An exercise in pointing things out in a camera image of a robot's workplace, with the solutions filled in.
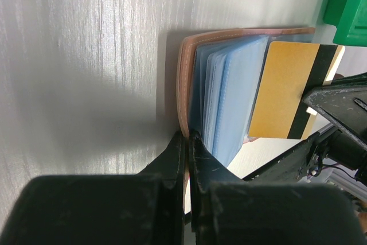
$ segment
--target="metallic surface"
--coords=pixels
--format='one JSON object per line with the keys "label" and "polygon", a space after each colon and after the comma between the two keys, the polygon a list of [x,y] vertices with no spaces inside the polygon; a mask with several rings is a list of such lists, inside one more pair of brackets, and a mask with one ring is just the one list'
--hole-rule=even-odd
{"label": "metallic surface", "polygon": [[[0,227],[35,176],[136,173],[166,147],[178,129],[175,66],[185,31],[314,26],[321,5],[0,0]],[[267,154],[254,154],[256,162]]]}

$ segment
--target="green plastic container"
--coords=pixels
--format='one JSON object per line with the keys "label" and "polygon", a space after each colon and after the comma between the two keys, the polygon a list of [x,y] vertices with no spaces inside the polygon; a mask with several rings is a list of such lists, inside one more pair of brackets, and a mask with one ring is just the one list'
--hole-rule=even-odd
{"label": "green plastic container", "polygon": [[337,27],[333,43],[367,46],[367,0],[329,0],[323,20]]}

